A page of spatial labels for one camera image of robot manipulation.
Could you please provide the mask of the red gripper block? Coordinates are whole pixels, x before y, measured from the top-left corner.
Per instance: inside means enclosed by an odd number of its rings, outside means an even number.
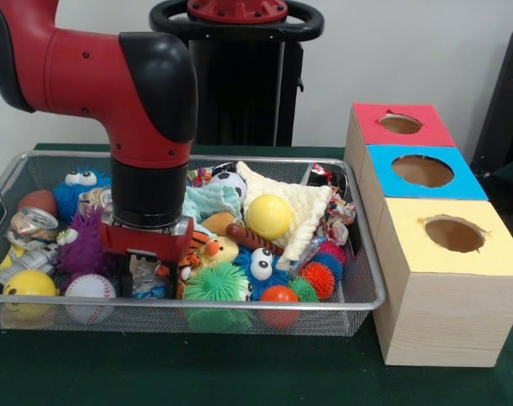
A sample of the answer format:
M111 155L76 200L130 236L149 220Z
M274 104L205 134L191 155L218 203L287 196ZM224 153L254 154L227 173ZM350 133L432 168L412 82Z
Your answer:
M179 299L179 270L177 263L188 252L194 231L192 217L181 217L171 228L137 229L117 222L112 214L103 214L99 226L102 246L118 258L118 273L122 297L132 297L134 278L130 271L131 255L155 258L167 263L171 298Z

